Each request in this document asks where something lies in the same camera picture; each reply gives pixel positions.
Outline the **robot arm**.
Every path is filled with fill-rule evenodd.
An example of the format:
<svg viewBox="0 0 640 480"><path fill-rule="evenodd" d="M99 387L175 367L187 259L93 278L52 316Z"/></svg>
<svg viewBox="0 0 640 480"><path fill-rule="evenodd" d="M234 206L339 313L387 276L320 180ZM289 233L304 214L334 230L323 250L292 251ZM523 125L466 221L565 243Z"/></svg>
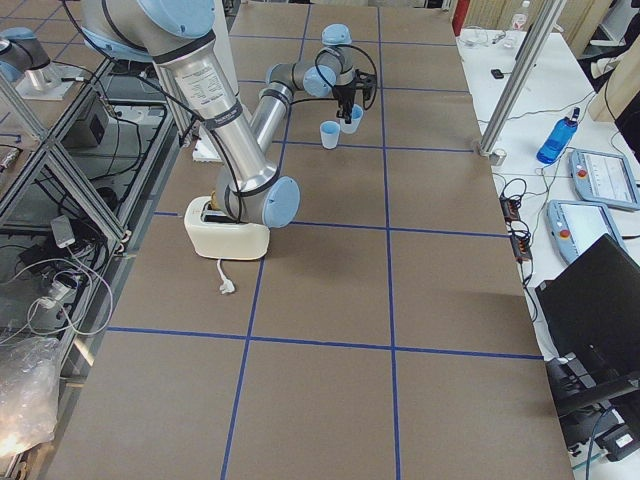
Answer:
<svg viewBox="0 0 640 480"><path fill-rule="evenodd" d="M104 54L168 70L224 162L219 209L240 223L281 228L295 218L300 190L266 157L273 132L298 91L333 95L338 117L351 119L359 78L348 51L350 31L332 24L314 60L274 66L247 118L214 52L214 10L211 1L85 1L82 31Z"/></svg>

